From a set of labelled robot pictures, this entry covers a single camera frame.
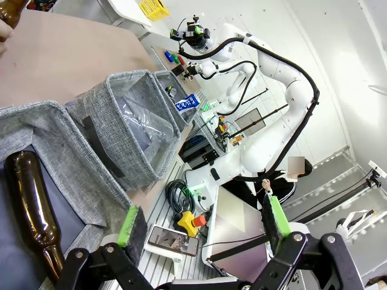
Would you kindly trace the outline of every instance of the black strap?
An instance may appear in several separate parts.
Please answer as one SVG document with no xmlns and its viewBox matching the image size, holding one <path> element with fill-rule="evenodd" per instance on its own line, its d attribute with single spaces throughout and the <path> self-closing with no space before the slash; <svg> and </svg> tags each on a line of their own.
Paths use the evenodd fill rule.
<svg viewBox="0 0 387 290">
<path fill-rule="evenodd" d="M 86 129 L 87 139 L 90 142 L 90 146 L 98 155 L 99 159 L 101 159 L 102 163 L 112 171 L 112 173 L 116 177 L 124 177 L 125 174 L 121 171 L 121 169 L 114 163 L 112 159 L 110 159 L 109 155 L 106 153 L 105 149 L 102 146 L 101 140 L 98 137 L 96 128 L 90 116 L 87 116 L 82 120 L 83 127 Z"/>
<path fill-rule="evenodd" d="M 262 245 L 263 243 L 266 243 L 268 241 L 268 236 L 266 234 L 263 234 L 262 236 L 257 237 L 256 239 L 253 239 L 247 243 L 243 243 L 242 245 L 235 246 L 234 248 L 225 250 L 223 252 L 220 252 L 218 254 L 214 254 L 211 257 L 209 257 L 209 260 L 212 262 L 219 261 L 221 259 L 239 254 L 243 251 L 247 251 L 251 248 L 254 248 L 256 246 Z"/>
</svg>

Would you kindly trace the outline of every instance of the phone screen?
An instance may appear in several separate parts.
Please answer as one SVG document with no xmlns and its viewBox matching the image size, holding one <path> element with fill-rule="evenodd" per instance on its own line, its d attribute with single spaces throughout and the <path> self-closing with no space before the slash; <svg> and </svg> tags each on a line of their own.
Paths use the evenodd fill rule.
<svg viewBox="0 0 387 290">
<path fill-rule="evenodd" d="M 198 252 L 196 237 L 189 237 L 165 228 L 154 227 L 149 243 L 160 248 L 195 257 Z"/>
</svg>

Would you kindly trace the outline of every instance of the gray fabric basket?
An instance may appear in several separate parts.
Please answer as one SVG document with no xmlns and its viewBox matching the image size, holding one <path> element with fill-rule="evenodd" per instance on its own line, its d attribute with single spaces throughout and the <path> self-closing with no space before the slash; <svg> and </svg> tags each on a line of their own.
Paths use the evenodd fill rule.
<svg viewBox="0 0 387 290">
<path fill-rule="evenodd" d="M 156 164 L 148 161 L 132 130 L 124 121 L 116 101 L 123 96 L 134 98 L 153 114 L 170 122 L 173 127 L 172 141 L 165 150 L 158 153 Z M 175 155 L 180 131 L 149 71 L 111 74 L 104 82 L 67 103 L 66 107 L 84 136 L 89 137 L 84 129 L 84 119 L 91 118 L 103 150 L 96 150 L 93 142 L 92 147 L 125 190 L 138 189 L 164 178 Z"/>
<path fill-rule="evenodd" d="M 65 256 L 78 247 L 95 251 L 104 236 L 119 232 L 131 201 L 60 104 L 43 101 L 0 109 L 0 140 L 0 160 L 32 145 L 85 224 Z M 53 285 L 45 279 L 41 289 Z"/>
<path fill-rule="evenodd" d="M 165 88 L 168 86 L 173 86 L 177 90 L 175 95 L 175 102 L 178 102 L 188 97 L 183 86 L 171 71 L 157 71 L 154 73 L 154 76 L 157 80 L 157 85 L 160 88 L 160 91 L 163 93 L 163 97 L 168 105 L 169 110 L 171 111 L 171 114 L 174 117 L 180 132 L 182 132 L 184 128 L 187 127 L 194 119 L 194 116 L 197 113 L 197 109 L 191 109 L 180 115 L 179 111 L 175 107 L 175 103 L 171 100 L 170 97 L 168 97 Z"/>
</svg>

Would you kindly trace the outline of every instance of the person's hand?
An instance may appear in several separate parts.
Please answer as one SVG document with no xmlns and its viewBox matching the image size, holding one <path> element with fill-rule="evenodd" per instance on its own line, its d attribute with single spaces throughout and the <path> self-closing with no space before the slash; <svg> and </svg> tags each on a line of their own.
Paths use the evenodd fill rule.
<svg viewBox="0 0 387 290">
<path fill-rule="evenodd" d="M 270 187 L 270 180 L 262 180 L 262 187 L 264 188 L 264 190 L 272 190 L 272 188 Z"/>
<path fill-rule="evenodd" d="M 6 24 L 3 20 L 0 19 L 0 39 L 5 41 L 6 39 L 12 37 L 13 29 L 11 26 Z M 0 56 L 7 50 L 5 43 L 0 42 Z"/>
</svg>

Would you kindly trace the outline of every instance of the red knob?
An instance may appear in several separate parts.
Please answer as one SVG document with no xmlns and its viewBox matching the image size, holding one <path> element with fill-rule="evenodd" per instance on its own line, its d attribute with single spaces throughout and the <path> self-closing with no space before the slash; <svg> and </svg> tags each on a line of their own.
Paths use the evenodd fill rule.
<svg viewBox="0 0 387 290">
<path fill-rule="evenodd" d="M 192 220 L 192 224 L 193 224 L 195 227 L 200 227 L 200 226 L 206 224 L 206 219 L 204 218 L 204 216 L 198 216 L 198 217 L 195 217 L 195 218 Z"/>
</svg>

